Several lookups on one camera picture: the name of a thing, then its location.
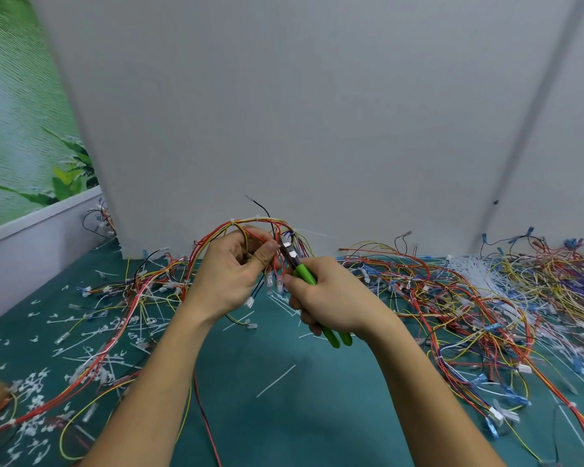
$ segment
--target teal table surface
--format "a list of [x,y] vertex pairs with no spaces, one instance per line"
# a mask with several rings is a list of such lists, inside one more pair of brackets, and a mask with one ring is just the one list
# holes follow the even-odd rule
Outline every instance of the teal table surface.
[[[17,416],[48,401],[67,386],[80,364],[96,353],[114,332],[121,310],[109,310],[106,317],[82,321],[60,345],[55,340],[98,303],[98,298],[82,297],[77,287],[96,286],[111,279],[123,280],[126,262],[109,243],[92,250],[76,263],[0,317],[0,378],[7,384],[23,380]],[[132,262],[134,272],[140,262]],[[106,272],[106,279],[95,272]],[[119,301],[101,301],[99,307]],[[353,338],[351,347],[332,348],[326,339],[308,335],[299,316],[283,302],[263,290],[251,309],[241,307],[233,315],[249,319],[258,328],[230,326],[221,319],[210,331],[197,360],[197,379],[203,408],[222,464],[231,466],[412,466],[407,444],[377,362],[366,344]],[[69,305],[82,309],[72,309]],[[158,339],[171,319],[171,306],[149,305],[150,328]],[[417,336],[418,326],[407,322]],[[134,365],[142,367],[147,354],[136,347],[149,340],[147,329],[133,322],[111,351],[104,369],[121,377]],[[550,356],[544,349],[541,353]],[[560,376],[547,365],[544,373],[584,414],[584,384],[563,367],[563,374],[579,391],[566,390]],[[291,369],[279,382],[257,396]],[[525,375],[532,406],[522,409],[521,423],[514,428],[523,441],[545,460],[554,458],[552,425],[555,417],[557,446],[563,465],[584,466],[584,436],[575,418],[565,408],[580,438],[556,410],[555,400],[535,375]],[[67,466],[73,460],[59,452],[62,429],[57,416],[80,411],[100,389],[93,382],[68,403],[27,422],[23,429],[0,433],[0,466]],[[113,391],[87,423],[79,426],[96,438],[117,404]],[[1,414],[11,416],[13,404]],[[476,425],[482,419],[469,412]],[[510,466],[535,466],[537,461],[508,431],[492,446]],[[432,449],[435,440],[427,439]],[[68,457],[86,453],[91,441],[69,428],[63,449]],[[186,426],[177,442],[173,466],[216,465],[210,441],[196,403],[190,407]]]

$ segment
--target green wallpaper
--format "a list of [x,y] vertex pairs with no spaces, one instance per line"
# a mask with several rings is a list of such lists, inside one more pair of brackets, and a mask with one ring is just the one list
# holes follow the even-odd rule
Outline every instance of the green wallpaper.
[[[53,166],[72,152],[43,127],[78,135],[69,103],[28,0],[0,0],[0,184],[53,190]],[[41,205],[0,190],[0,225]]]

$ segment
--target green pliers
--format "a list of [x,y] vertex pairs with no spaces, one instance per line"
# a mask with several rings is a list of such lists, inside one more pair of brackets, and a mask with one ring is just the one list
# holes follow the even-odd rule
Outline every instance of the green pliers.
[[[292,269],[294,275],[298,278],[302,278],[305,282],[309,283],[310,285],[316,284],[316,277],[309,271],[309,269],[301,264],[298,259],[298,255],[296,254],[295,249],[292,247],[292,243],[283,242],[282,240],[279,241],[279,249],[281,250],[281,254],[288,262],[288,265]],[[340,348],[339,340],[333,334],[333,331],[327,328],[326,326],[322,326],[322,333],[324,337],[331,343],[333,347],[336,349]],[[344,345],[352,345],[352,336],[348,332],[339,332],[340,339]]]

